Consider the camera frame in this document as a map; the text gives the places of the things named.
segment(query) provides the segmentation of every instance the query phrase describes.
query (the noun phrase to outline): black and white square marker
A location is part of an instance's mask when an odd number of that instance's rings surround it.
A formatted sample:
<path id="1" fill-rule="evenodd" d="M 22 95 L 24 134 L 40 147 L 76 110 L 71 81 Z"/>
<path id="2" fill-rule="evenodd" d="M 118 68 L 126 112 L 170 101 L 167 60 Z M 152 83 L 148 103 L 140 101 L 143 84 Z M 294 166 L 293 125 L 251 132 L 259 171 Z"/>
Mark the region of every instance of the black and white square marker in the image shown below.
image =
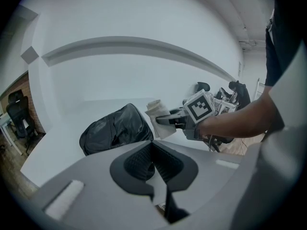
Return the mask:
<path id="1" fill-rule="evenodd" d="M 201 95 L 192 103 L 188 104 L 187 108 L 190 110 L 196 121 L 202 119 L 212 112 L 211 106 L 208 104 L 206 98 L 203 95 Z"/>

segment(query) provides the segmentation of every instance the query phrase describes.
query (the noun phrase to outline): folded fabric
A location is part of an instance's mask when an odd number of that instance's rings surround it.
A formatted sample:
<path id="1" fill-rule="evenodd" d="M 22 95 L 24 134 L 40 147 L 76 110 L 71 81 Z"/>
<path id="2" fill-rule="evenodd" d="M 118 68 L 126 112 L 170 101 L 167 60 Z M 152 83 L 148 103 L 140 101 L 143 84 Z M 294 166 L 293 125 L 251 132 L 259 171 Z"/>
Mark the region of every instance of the folded fabric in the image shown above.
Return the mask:
<path id="1" fill-rule="evenodd" d="M 149 102 L 147 104 L 147 111 L 145 113 L 149 116 L 153 125 L 154 134 L 156 138 L 165 139 L 166 137 L 176 133 L 175 125 L 161 125 L 156 122 L 156 117 L 170 115 L 167 107 L 161 100 Z"/>

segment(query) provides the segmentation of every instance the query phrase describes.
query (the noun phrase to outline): white table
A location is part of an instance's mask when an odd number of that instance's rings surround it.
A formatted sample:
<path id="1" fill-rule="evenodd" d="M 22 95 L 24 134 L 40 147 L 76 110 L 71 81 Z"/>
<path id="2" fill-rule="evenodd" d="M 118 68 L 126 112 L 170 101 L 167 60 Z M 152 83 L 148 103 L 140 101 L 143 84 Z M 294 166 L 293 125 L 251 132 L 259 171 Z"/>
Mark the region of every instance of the white table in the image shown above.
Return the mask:
<path id="1" fill-rule="evenodd" d="M 13 146 L 16 151 L 22 155 L 23 153 L 18 149 L 18 147 L 16 146 L 16 144 L 14 143 L 14 140 L 11 138 L 8 130 L 7 130 L 7 126 L 8 126 L 8 123 L 11 121 L 11 118 L 10 116 L 5 113 L 3 114 L 1 117 L 0 117 L 0 129 L 5 137 L 5 139 L 7 140 L 7 142 L 9 143 L 10 146 Z"/>
<path id="2" fill-rule="evenodd" d="M 94 121 L 122 108 L 128 103 L 134 104 L 141 112 L 151 130 L 154 128 L 145 114 L 146 105 L 155 99 L 120 99 L 86 101 L 77 106 L 69 115 L 42 138 L 25 161 L 21 172 L 35 185 L 41 187 L 53 176 L 62 172 L 76 161 L 85 157 L 79 139 L 86 128 Z M 182 130 L 164 139 L 190 148 L 208 150 L 200 141 L 187 140 Z"/>
<path id="3" fill-rule="evenodd" d="M 229 108 L 228 112 L 232 113 L 236 110 L 237 105 L 214 98 L 214 108 L 216 109 L 216 111 L 218 111 L 218 115 L 222 113 L 225 107 L 228 107 Z"/>

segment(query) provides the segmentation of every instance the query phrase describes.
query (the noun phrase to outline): brick wall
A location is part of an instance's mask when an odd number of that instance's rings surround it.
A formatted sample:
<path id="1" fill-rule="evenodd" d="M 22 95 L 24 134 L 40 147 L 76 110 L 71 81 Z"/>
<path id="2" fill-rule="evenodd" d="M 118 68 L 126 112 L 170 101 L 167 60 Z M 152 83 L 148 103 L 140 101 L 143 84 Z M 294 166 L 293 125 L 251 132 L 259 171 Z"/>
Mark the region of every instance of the brick wall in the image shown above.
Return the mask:
<path id="1" fill-rule="evenodd" d="M 0 97 L 0 102 L 3 108 L 3 112 L 6 113 L 6 106 L 9 104 L 8 98 L 9 94 L 17 91 L 17 90 L 22 90 L 24 96 L 28 96 L 29 100 L 29 112 L 30 116 L 34 119 L 35 121 L 35 128 L 37 132 L 45 133 L 34 108 L 33 105 L 33 100 L 31 96 L 31 91 L 30 91 L 30 85 L 29 85 L 29 74 L 26 73 L 23 75 L 17 82 L 15 82 L 6 92 L 4 92 L 1 97 Z"/>

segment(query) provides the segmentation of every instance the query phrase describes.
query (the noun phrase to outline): human arm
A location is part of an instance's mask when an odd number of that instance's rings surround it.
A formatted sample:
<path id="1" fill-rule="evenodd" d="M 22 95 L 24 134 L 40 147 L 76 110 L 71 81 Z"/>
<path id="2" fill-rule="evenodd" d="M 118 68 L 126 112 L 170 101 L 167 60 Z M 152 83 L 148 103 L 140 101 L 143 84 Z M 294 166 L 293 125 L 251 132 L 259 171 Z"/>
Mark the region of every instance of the human arm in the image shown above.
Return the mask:
<path id="1" fill-rule="evenodd" d="M 276 114 L 276 107 L 269 96 L 270 89 L 266 86 L 258 100 L 237 112 L 206 118 L 198 125 L 200 134 L 245 138 L 264 133 Z"/>

